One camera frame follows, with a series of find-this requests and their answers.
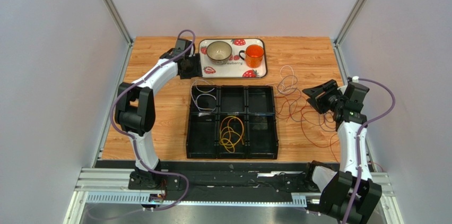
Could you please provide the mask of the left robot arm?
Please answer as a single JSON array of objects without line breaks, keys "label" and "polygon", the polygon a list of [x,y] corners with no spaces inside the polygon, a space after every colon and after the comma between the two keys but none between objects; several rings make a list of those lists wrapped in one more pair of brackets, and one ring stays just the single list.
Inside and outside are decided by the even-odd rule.
[{"label": "left robot arm", "polygon": [[135,169],[130,176],[132,185],[150,189],[161,185],[164,173],[151,132],[156,120],[155,95],[177,76],[196,77],[197,61],[194,42],[178,38],[175,47],[160,56],[141,78],[119,85],[112,106],[112,125],[131,141],[135,155]]}]

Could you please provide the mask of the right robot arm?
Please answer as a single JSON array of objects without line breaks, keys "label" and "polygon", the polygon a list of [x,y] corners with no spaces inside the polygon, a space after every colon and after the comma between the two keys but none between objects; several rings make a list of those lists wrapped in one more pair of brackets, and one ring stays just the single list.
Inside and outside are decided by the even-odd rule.
[{"label": "right robot arm", "polygon": [[382,189],[372,180],[367,156],[367,117],[361,113],[369,92],[365,85],[350,82],[341,89],[335,80],[302,91],[319,114],[333,112],[340,140],[340,168],[312,161],[307,165],[306,183],[320,190],[318,204],[307,210],[327,215],[341,223],[367,223],[377,206]]}]

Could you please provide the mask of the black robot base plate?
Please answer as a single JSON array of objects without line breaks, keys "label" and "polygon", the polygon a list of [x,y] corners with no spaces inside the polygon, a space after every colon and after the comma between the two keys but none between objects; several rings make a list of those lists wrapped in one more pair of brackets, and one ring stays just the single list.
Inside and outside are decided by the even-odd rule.
[{"label": "black robot base plate", "polygon": [[293,193],[319,194],[307,178],[310,164],[282,162],[163,161],[162,183],[155,189],[128,188],[167,193],[167,200],[184,195],[185,201],[288,202]]}]

